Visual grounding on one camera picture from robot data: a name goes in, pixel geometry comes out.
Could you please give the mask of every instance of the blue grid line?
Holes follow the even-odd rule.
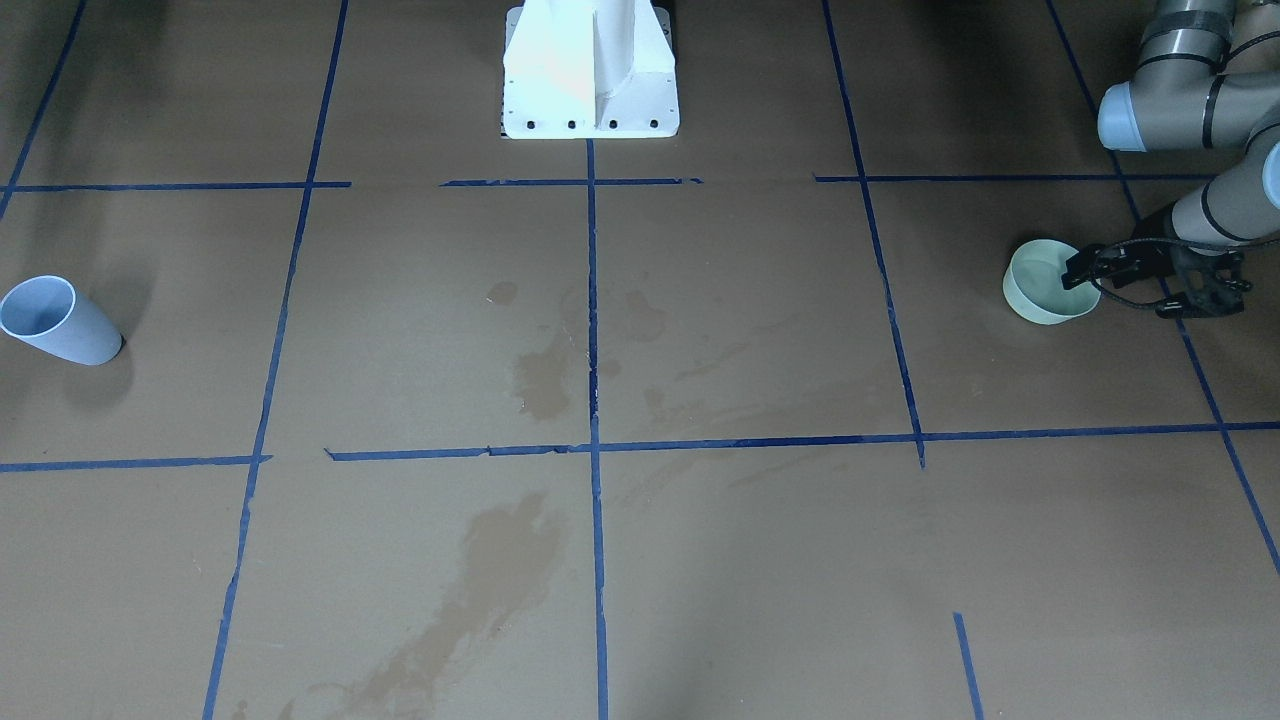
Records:
[[[849,142],[854,150],[854,163],[858,165],[859,184],[863,190],[863,206],[867,209],[867,224],[872,233],[872,247],[876,250],[876,266],[879,269],[881,283],[884,286],[884,306],[888,311],[888,327],[893,334],[893,351],[897,354],[897,369],[902,375],[902,393],[906,398],[906,411],[911,416],[911,430],[915,433],[915,451],[924,468],[924,438],[920,430],[920,414],[915,409],[915,391],[911,388],[911,373],[906,366],[906,350],[902,347],[902,333],[897,327],[897,310],[893,307],[893,290],[888,282],[888,269],[884,266],[884,251],[881,247],[879,228],[876,225],[876,208],[872,202],[872,188],[867,182],[867,167],[863,164],[863,149],[858,142],[858,126],[854,122],[854,108],[849,101],[849,83],[845,81],[845,63],[840,58],[840,44],[836,41],[836,24],[831,19],[831,3],[822,0],[822,14],[827,20],[827,40],[831,42],[831,59],[836,65],[836,81],[840,83],[840,97],[845,104],[845,122],[849,124]]]
[[[1135,174],[1126,176],[1129,179],[1140,181],[1207,181],[1213,176],[1206,174]],[[840,182],[1117,182],[1115,173],[1083,173],[1083,174],[1053,174],[1053,173],[1028,173],[1028,174],[991,174],[991,176],[814,176],[819,183]]]
[[[257,459],[270,460],[270,455]],[[0,462],[0,473],[56,473],[63,470],[133,470],[142,468],[198,468],[202,465],[250,465],[252,455],[224,457],[143,457],[136,460],[56,460],[49,462]]]
[[[454,179],[440,187],[588,187],[650,186],[650,184],[703,184],[701,178],[525,178],[525,179]]]
[[[969,633],[964,628],[964,615],[952,612],[956,624],[956,641],[960,643],[960,659],[964,661],[964,676],[969,683],[969,702],[973,703],[974,720],[983,720],[982,693],[978,692],[978,674],[973,669],[973,653],[969,652]]]
[[[599,282],[595,224],[595,142],[586,141],[588,225],[588,396],[591,410],[591,536],[595,556],[595,705],[599,720],[609,720],[609,643],[604,621],[604,507],[600,502],[600,374]]]
[[[18,187],[18,178],[22,177],[22,169],[27,165],[27,156],[31,155],[31,146],[36,142],[40,123],[44,122],[45,113],[49,111],[49,104],[54,99],[54,90],[58,87],[58,81],[63,77],[63,68],[67,67],[67,58],[72,54],[72,45],[76,44],[76,35],[79,32],[79,23],[84,17],[84,6],[87,4],[88,0],[81,0],[76,6],[76,17],[72,18],[72,27],[67,31],[67,41],[63,42],[63,51],[58,55],[54,74],[49,76],[49,85],[45,86],[45,95],[40,97],[36,117],[32,118],[27,138],[22,143],[22,152],[18,154],[18,161],[13,165],[13,174],[9,176],[9,183],[4,188],[4,195],[0,196],[0,219],[4,219],[5,211],[9,210],[9,200],[13,199],[14,188]]]
[[[1062,47],[1066,50],[1066,56],[1071,63],[1071,70],[1075,73],[1075,79],[1080,86],[1080,92],[1084,95],[1084,101],[1089,106],[1089,113],[1097,115],[1098,108],[1093,101],[1093,94],[1089,91],[1088,83],[1084,81],[1084,73],[1080,70],[1080,64],[1075,58],[1075,51],[1071,50],[1071,41],[1066,36],[1066,27],[1062,26],[1062,19],[1057,14],[1057,8],[1053,5],[1053,0],[1044,0],[1048,8],[1050,17],[1053,19],[1053,26],[1057,28],[1059,38],[1062,41]],[[1116,178],[1120,179],[1120,187],[1124,188],[1125,200],[1129,204],[1129,211],[1133,214],[1134,222],[1142,220],[1142,213],[1138,210],[1138,202],[1133,197],[1133,191],[1129,187],[1129,178],[1124,174],[1124,168],[1120,167],[1120,159],[1114,151],[1107,151],[1111,156],[1111,165],[1115,169]],[[1169,295],[1169,284],[1161,279],[1160,287]],[[1257,497],[1253,493],[1253,486],[1249,483],[1249,477],[1244,471],[1244,465],[1240,464],[1239,455],[1235,451],[1235,443],[1231,441],[1230,427],[1224,421],[1222,413],[1219,409],[1217,398],[1213,396],[1213,389],[1210,387],[1208,377],[1204,374],[1204,368],[1201,365],[1199,354],[1196,351],[1196,343],[1192,341],[1190,333],[1187,331],[1187,324],[1178,318],[1175,320],[1178,327],[1178,334],[1183,340],[1183,346],[1187,348],[1187,356],[1192,363],[1192,368],[1196,370],[1196,378],[1199,380],[1201,389],[1204,393],[1204,401],[1208,404],[1210,411],[1213,414],[1213,421],[1217,424],[1217,429],[1222,436],[1222,445],[1226,448],[1226,455],[1231,460],[1231,468],[1235,470],[1235,477],[1240,483],[1240,489],[1244,492],[1244,498],[1249,505],[1249,511],[1253,514],[1253,520],[1258,525],[1258,532],[1262,534],[1262,542],[1267,548],[1267,555],[1271,556],[1271,565],[1275,568],[1276,574],[1280,574],[1280,552],[1276,550],[1275,538],[1271,536],[1271,529],[1267,527],[1266,516],[1262,514],[1262,507],[1258,505]]]
[[[305,190],[347,188],[349,181],[317,182],[177,182],[177,183],[137,183],[137,184],[19,184],[18,192],[173,192],[188,190]]]
[[[1280,430],[1280,421],[1225,423],[1231,432]],[[1219,433],[1221,427],[1213,423],[1192,423],[1184,425],[1115,425],[1098,428],[1030,428],[1019,430],[955,430],[922,433],[927,443],[933,442],[973,442],[1000,439],[1042,439],[1078,437],[1128,437]],[[731,450],[750,447],[823,447],[855,445],[897,445],[914,443],[914,433],[886,433],[865,436],[791,436],[721,439],[672,439],[637,442],[600,442],[599,451],[605,452],[652,452],[662,450]],[[515,455],[581,455],[593,452],[593,443],[579,445],[512,445],[476,446],[425,450],[380,450],[369,452],[325,454],[334,462],[371,462],[385,460],[433,460],[443,457],[508,457]]]
[[[324,141],[325,120],[329,115],[329,101],[333,97],[333,83],[338,73],[338,56],[342,51],[342,36],[347,26],[347,4],[342,0],[338,10],[338,27],[334,31],[333,51],[329,56],[329,74],[325,78],[324,95],[320,100],[320,114],[316,119],[315,140],[311,145],[311,163],[307,168],[307,186],[302,191],[302,205],[298,209],[298,225],[293,236],[293,254],[289,258],[289,269],[284,279],[284,293],[280,300],[280,314],[275,327],[275,345],[271,348],[271,363],[266,374],[266,387],[262,391],[262,416],[259,420],[257,434],[253,439],[255,460],[248,466],[248,478],[244,483],[244,501],[241,505],[239,537],[236,544],[236,569],[230,582],[227,584],[227,594],[223,600],[221,621],[218,625],[218,643],[214,646],[214,661],[209,671],[209,688],[205,692],[204,720],[214,720],[214,706],[218,701],[218,684],[221,680],[223,660],[227,656],[227,638],[232,626],[232,612],[236,607],[236,594],[239,588],[241,569],[244,564],[244,546],[248,541],[250,503],[257,489],[257,475],[261,462],[257,460],[262,455],[266,445],[266,428],[271,418],[271,404],[275,395],[275,382],[280,370],[280,354],[284,348],[284,332],[289,319],[289,295],[293,292],[293,278],[298,270],[298,255],[302,250],[302,237],[307,227],[307,214],[311,209],[312,183],[316,178],[316,168],[320,164],[320,147]]]

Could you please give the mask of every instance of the robotic arm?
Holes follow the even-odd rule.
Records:
[[[1242,251],[1280,232],[1280,70],[1224,69],[1245,53],[1261,58],[1268,41],[1280,45],[1280,6],[1256,1],[1240,20],[1235,0],[1157,3],[1133,79],[1102,99],[1098,137],[1111,150],[1243,147],[1244,158],[1143,219],[1129,241],[1082,250],[1068,261],[1065,288],[1178,274],[1187,290],[1149,304],[1160,316],[1244,309],[1252,284],[1240,277]],[[1235,42],[1243,26],[1253,26],[1251,37]]]

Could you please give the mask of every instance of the white metal base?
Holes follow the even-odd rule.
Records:
[[[596,3],[590,0],[525,0],[524,8],[507,13],[502,113],[506,136],[566,140],[676,135],[680,104],[671,17],[649,0],[608,3],[634,13],[634,20],[626,18],[630,27],[602,24]]]

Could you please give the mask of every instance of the white mounting plate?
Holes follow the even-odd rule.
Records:
[[[511,46],[511,40],[516,33],[516,26],[524,8],[512,8],[507,12],[504,50]],[[675,49],[675,37],[671,27],[671,14],[664,8],[653,8],[662,28],[663,38],[668,49]],[[518,92],[512,92],[513,85],[509,77],[503,83],[503,110],[502,135],[512,140],[572,140],[572,138],[655,138],[671,137],[680,127],[680,104],[676,95],[675,76],[659,73],[644,73],[631,77],[626,94],[609,97],[598,97],[596,102],[608,102],[611,117],[600,118],[595,124],[595,118],[573,119],[570,127],[567,118],[557,117],[553,120],[541,117],[547,114],[573,115],[575,113],[549,113],[545,104],[522,97]]]

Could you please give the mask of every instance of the cup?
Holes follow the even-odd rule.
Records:
[[[124,343],[102,310],[58,275],[31,278],[10,290],[0,300],[0,329],[81,365],[101,365]]]
[[[1098,305],[1102,293],[1091,283],[1062,290],[1066,261],[1076,250],[1056,240],[1033,240],[1014,252],[1005,270],[1005,300],[1023,318],[1056,325]]]

